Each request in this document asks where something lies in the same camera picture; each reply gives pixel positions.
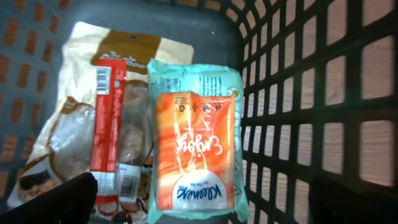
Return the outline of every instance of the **plastic grid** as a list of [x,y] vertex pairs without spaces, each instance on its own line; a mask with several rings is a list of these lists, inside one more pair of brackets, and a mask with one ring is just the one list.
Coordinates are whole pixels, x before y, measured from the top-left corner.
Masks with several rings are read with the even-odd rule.
[[[16,68],[19,68],[19,64],[25,62],[30,63],[29,68],[24,67],[22,71],[28,70],[28,84],[25,81],[19,81],[18,78],[7,76],[5,81],[3,78],[4,72],[0,73],[0,95],[1,95],[1,116],[0,124],[6,125],[7,129],[0,131],[0,138],[3,142],[4,148],[15,148],[17,151],[12,154],[12,162],[1,162],[0,164],[0,176],[8,177],[6,191],[3,195],[8,195],[10,189],[15,182],[18,168],[22,167],[26,160],[20,159],[21,155],[25,158],[29,156],[29,148],[31,148],[34,142],[34,135],[37,135],[40,131],[40,127],[43,125],[44,115],[41,113],[40,121],[38,125],[30,125],[31,120],[37,118],[30,118],[34,110],[40,111],[39,106],[30,105],[30,102],[23,101],[17,102],[12,105],[13,99],[23,99],[34,97],[35,102],[42,103],[44,107],[46,96],[45,93],[48,91],[49,86],[43,86],[42,80],[46,83],[54,83],[50,77],[46,76],[48,73],[55,73],[52,70],[50,63],[46,60],[51,60],[51,57],[44,57],[44,51],[50,51],[51,47],[47,50],[46,43],[50,41],[53,44],[53,49],[60,49],[57,45],[57,34],[54,32],[57,30],[57,22],[62,22],[63,12],[67,5],[65,0],[62,1],[26,1],[28,2],[25,6],[15,4],[16,1],[2,1],[2,8],[0,11],[3,13],[0,16],[0,33],[6,34],[7,24],[6,21],[9,17],[15,17],[19,21],[18,35],[15,43],[7,43],[8,40],[0,43],[0,66],[2,70],[4,68],[10,68],[7,73],[17,74]],[[44,17],[39,14],[35,16],[34,11],[35,3],[41,2],[45,6],[46,13]],[[360,181],[359,177],[359,139],[360,139],[360,127],[361,123],[365,121],[390,121],[393,125],[393,130],[397,129],[397,78],[394,78],[392,83],[392,93],[385,97],[373,98],[370,100],[364,100],[361,97],[361,70],[362,70],[362,51],[365,46],[371,44],[383,37],[393,36],[394,41],[394,54],[397,52],[397,27],[394,26],[394,21],[397,19],[397,5],[394,10],[381,17],[379,20],[374,21],[371,24],[363,26],[363,1],[362,0],[349,0],[347,1],[346,10],[346,34],[336,42],[328,44],[327,42],[327,15],[328,6],[333,0],[322,0],[315,1],[309,7],[305,8],[306,2],[304,0],[295,1],[295,18],[288,25],[286,25],[287,15],[287,1],[269,1],[260,0],[260,3],[264,4],[266,13],[265,16],[261,16],[257,10],[259,1],[245,1],[244,4],[236,4],[236,1],[178,1],[171,0],[167,1],[172,5],[189,5],[195,6],[198,10],[204,8],[210,8],[218,10],[222,16],[230,17],[236,27],[238,28],[243,24],[243,42],[244,46],[248,46],[247,59],[243,55],[241,61],[241,71],[245,76],[244,71],[247,71],[246,77],[243,77],[247,84],[245,88],[245,101],[244,101],[244,116],[242,119],[242,139],[246,137],[247,128],[251,128],[249,134],[248,148],[247,151],[243,151],[244,159],[247,161],[246,177],[251,176],[251,172],[257,172],[256,177],[256,189],[250,189],[251,178],[246,179],[246,193],[249,201],[254,204],[254,223],[260,223],[262,220],[262,213],[267,214],[268,223],[296,223],[294,220],[294,200],[295,200],[295,187],[297,184],[310,183],[310,181],[318,174],[333,175],[336,178],[343,180],[357,180]],[[21,10],[26,10],[27,13],[21,14]],[[274,16],[279,14],[279,22],[274,19]],[[255,24],[251,24],[247,16],[254,19]],[[316,41],[314,53],[303,56],[303,31],[305,24],[316,18]],[[279,31],[276,35],[273,34],[273,26],[278,26]],[[266,44],[262,45],[262,40],[265,37],[262,33],[262,28],[267,26],[266,32]],[[294,34],[294,61],[293,63],[285,67],[285,41],[286,38]],[[25,49],[25,41],[34,42],[36,40],[36,46],[31,49]],[[279,59],[276,63],[277,70],[274,74],[272,70],[272,51],[276,49],[279,54]],[[262,56],[266,57],[266,68],[265,77],[260,79],[264,71],[262,71],[261,60]],[[345,93],[343,101],[334,105],[326,105],[325,92],[326,92],[326,70],[328,62],[340,56],[345,56]],[[252,63],[255,62],[256,66],[252,68]],[[393,59],[394,64],[394,77],[397,77],[397,58]],[[315,72],[315,92],[313,99],[313,106],[303,110],[300,105],[302,99],[302,82],[303,73],[313,69]],[[292,78],[293,83],[293,94],[292,94],[292,107],[290,111],[284,112],[284,83],[286,80]],[[20,88],[26,87],[26,91],[13,91],[15,88],[11,85],[5,85],[5,83],[16,83]],[[15,96],[9,96],[8,93],[16,94]],[[259,95],[265,96],[264,103],[253,103],[259,101]],[[270,108],[271,96],[276,96],[276,108]],[[258,111],[259,107],[263,107],[262,115],[248,116],[249,110],[251,113]],[[268,111],[275,110],[272,114],[267,114]],[[16,123],[9,124],[11,114],[16,114]],[[341,174],[332,174],[331,172],[324,171],[322,167],[323,161],[323,147],[324,147],[324,133],[326,130],[325,125],[328,123],[340,123],[343,129],[343,167]],[[299,148],[299,132],[300,125],[310,124],[312,125],[311,148],[313,149],[310,156],[310,166],[305,166],[297,162],[298,159],[298,148]],[[283,127],[289,125],[289,156],[285,159],[279,158],[280,151],[280,137],[283,131]],[[268,127],[274,127],[274,136],[272,139],[272,153],[267,155],[265,151],[266,138]],[[260,127],[260,140],[255,141],[255,134],[257,128]],[[394,143],[393,150],[394,155],[397,155],[397,132],[394,132]],[[398,167],[396,165],[396,156],[394,156],[394,177],[398,175]],[[263,182],[263,171],[269,170],[271,175],[269,198],[265,199],[261,195],[261,188]],[[276,195],[277,195],[277,179],[278,174],[287,176],[287,193],[285,198],[285,211],[277,208]],[[394,178],[394,187],[397,186],[398,179]],[[5,200],[1,200],[1,210],[5,209]],[[239,220],[236,216],[231,216],[233,223],[238,223]]]

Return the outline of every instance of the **basket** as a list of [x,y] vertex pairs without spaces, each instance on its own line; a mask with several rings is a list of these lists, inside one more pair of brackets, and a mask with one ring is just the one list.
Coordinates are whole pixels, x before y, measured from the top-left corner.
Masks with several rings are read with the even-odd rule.
[[1,213],[54,111],[62,45],[78,21],[184,42],[193,63],[241,71],[248,223],[311,223],[309,184],[320,174],[396,187],[394,3],[0,1]]

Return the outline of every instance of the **teal package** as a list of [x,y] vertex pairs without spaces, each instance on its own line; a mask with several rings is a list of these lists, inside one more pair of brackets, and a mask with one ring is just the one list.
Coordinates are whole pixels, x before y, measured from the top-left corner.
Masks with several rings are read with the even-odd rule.
[[[235,209],[239,218],[246,221],[250,216],[250,209],[243,185],[242,144],[240,135],[240,121],[243,103],[243,87],[239,72],[229,67],[219,65],[169,65],[152,59],[148,66],[149,94],[152,105],[156,102],[159,93],[173,93],[192,91],[201,96],[234,96],[235,99]],[[154,150],[157,161],[157,148]],[[156,162],[152,174],[152,184],[149,193],[150,224],[155,223],[163,214],[178,218],[207,219],[217,215],[225,215],[232,210],[158,210],[156,207]]]

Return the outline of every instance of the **wet wipes pack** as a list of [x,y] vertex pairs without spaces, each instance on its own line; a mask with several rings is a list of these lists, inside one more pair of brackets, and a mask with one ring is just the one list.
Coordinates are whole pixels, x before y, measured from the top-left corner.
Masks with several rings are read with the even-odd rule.
[[[177,125],[170,126],[169,124],[164,133],[162,131],[154,133],[157,139],[154,148],[155,172],[149,194],[148,222],[155,223],[163,214],[178,218],[207,219],[230,212],[236,212],[243,221],[247,220],[250,210],[243,185],[240,135],[243,87],[239,72],[218,65],[169,65],[154,59],[149,62],[147,68],[150,101],[157,125],[159,125],[157,116],[161,116],[159,111],[156,111],[159,106],[157,103],[165,101],[170,105],[162,109],[168,108],[173,112],[165,115],[164,119],[178,121]],[[191,96],[195,94],[189,94],[189,92],[196,93],[198,97],[201,97],[198,98],[200,100],[192,100]],[[183,95],[176,99],[175,95],[163,93],[183,93]],[[211,170],[207,162],[200,163],[200,161],[206,158],[206,161],[211,163],[212,159],[215,161],[219,159],[216,154],[220,150],[215,146],[217,140],[212,138],[213,130],[207,124],[211,118],[216,118],[214,114],[217,108],[223,108],[222,105],[221,108],[217,105],[217,101],[220,101],[222,97],[228,97],[234,101],[234,105],[230,107],[233,110],[230,109],[230,112],[225,115],[231,118],[232,131],[227,138],[222,135],[217,137],[220,142],[221,138],[229,139],[226,141],[231,145],[230,152],[233,152],[231,153],[233,156],[230,154],[224,161],[220,159],[220,166],[214,166],[217,167],[216,170]],[[208,113],[208,116],[198,117],[199,113],[196,111],[201,111],[202,116]],[[191,122],[201,120],[203,123],[196,126],[186,125],[184,122],[188,118]],[[168,144],[164,145],[162,135],[167,133],[170,139]],[[167,152],[165,146],[170,149],[168,149],[169,153],[163,154]],[[224,149],[229,149],[228,144],[223,146],[223,153]],[[181,153],[182,156],[178,158],[176,152]],[[171,159],[172,162],[162,163],[167,159]],[[232,163],[233,177],[226,177],[227,174],[232,174],[227,171],[232,168],[230,166]],[[233,189],[234,199],[228,200],[231,189]]]

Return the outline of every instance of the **white oval logo background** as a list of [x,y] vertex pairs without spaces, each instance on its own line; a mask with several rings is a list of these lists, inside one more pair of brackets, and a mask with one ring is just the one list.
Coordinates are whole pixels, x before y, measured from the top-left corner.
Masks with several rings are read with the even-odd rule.
[[[209,197],[202,198],[183,198],[182,191],[178,192],[180,187],[187,188],[186,191],[200,192],[201,190],[208,193],[211,188],[218,187],[221,195],[215,194],[212,190],[212,200]],[[173,188],[173,209],[179,210],[202,210],[202,209],[226,209],[226,187],[216,174],[211,171],[200,169],[193,170],[177,181]]]

